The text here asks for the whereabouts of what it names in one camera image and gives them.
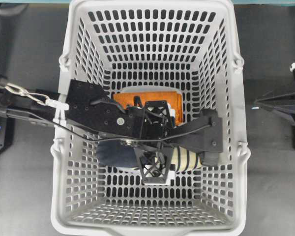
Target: orange object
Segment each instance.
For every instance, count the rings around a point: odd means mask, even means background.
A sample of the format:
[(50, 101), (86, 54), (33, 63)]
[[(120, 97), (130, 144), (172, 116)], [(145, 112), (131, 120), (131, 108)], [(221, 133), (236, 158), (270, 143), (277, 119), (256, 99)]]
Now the orange object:
[(134, 106), (133, 98), (139, 96), (143, 105), (148, 101), (166, 100), (176, 112), (175, 124), (182, 123), (182, 97), (176, 92), (125, 92), (114, 94), (114, 100), (126, 109), (127, 106)]

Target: screw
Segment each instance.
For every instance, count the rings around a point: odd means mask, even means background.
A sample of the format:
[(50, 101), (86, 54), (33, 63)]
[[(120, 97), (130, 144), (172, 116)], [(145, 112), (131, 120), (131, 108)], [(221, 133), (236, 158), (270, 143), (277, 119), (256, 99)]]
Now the screw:
[(118, 125), (123, 125), (123, 124), (124, 124), (124, 118), (119, 117), (119, 118), (117, 119), (117, 124), (118, 124)]

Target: white plastic basket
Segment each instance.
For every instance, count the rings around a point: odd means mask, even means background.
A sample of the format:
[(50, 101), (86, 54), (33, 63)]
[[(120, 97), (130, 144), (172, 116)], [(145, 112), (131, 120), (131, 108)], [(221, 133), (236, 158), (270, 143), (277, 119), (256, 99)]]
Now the white plastic basket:
[(242, 232), (250, 151), (243, 59), (230, 1), (74, 0), (59, 62), (63, 94), (71, 79), (100, 84), (109, 95), (140, 85), (179, 89), (185, 122), (202, 108), (218, 111), (224, 146), (219, 167), (177, 174), (170, 186), (151, 186), (142, 185), (139, 174), (101, 166), (95, 144), (56, 128), (51, 219), (59, 232)]

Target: wire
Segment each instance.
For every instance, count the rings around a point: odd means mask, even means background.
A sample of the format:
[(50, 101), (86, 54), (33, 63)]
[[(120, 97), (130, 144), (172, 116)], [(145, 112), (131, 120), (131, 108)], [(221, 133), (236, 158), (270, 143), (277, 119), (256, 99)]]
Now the wire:
[(79, 135), (77, 134), (76, 132), (73, 132), (72, 130), (68, 129), (67, 127), (64, 127), (54, 121), (50, 121), (50, 120), (47, 120), (39, 115), (36, 115), (35, 113), (32, 113), (32, 112), (29, 112), (27, 110), (21, 110), (21, 109), (13, 109), (13, 108), (7, 108), (7, 111), (12, 111), (12, 112), (20, 112), (20, 113), (26, 113), (28, 115), (31, 115), (31, 116), (34, 116), (40, 120), (43, 120), (49, 124), (53, 124), (59, 128), (62, 128), (84, 140), (87, 140), (87, 141), (93, 141), (93, 142), (103, 142), (103, 141), (114, 141), (114, 140), (129, 140), (129, 141), (135, 141), (135, 142), (162, 142), (162, 141), (165, 141), (165, 140), (169, 140), (169, 139), (174, 139), (174, 138), (178, 138), (178, 137), (181, 137), (181, 136), (185, 136), (185, 135), (188, 135), (188, 134), (192, 134), (192, 133), (195, 133), (199, 130), (202, 130), (202, 129), (205, 129), (205, 128), (209, 128), (211, 127), (210, 124), (207, 124), (207, 125), (203, 125), (197, 129), (194, 129), (194, 130), (191, 130), (191, 131), (188, 131), (188, 132), (184, 132), (184, 133), (181, 133), (181, 134), (175, 134), (175, 135), (171, 135), (171, 136), (168, 136), (168, 137), (165, 137), (165, 138), (162, 138), (162, 139), (135, 139), (135, 138), (128, 138), (128, 137), (123, 137), (123, 136), (120, 136), (120, 137), (113, 137), (113, 138), (103, 138), (103, 139), (90, 139), (90, 138), (85, 138), (84, 136), (82, 135)]

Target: dark gray floor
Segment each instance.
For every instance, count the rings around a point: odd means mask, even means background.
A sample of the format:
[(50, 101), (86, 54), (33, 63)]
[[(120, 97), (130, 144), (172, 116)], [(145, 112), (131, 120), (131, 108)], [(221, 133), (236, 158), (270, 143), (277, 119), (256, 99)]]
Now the dark gray floor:
[[(0, 73), (28, 88), (57, 90), (67, 5), (30, 5), (0, 22)], [(295, 7), (236, 6), (248, 142), (247, 222), (243, 236), (295, 236), (292, 129), (252, 101), (292, 80)], [(17, 121), (13, 146), (0, 155), (0, 236), (58, 236), (50, 223), (52, 129)]]

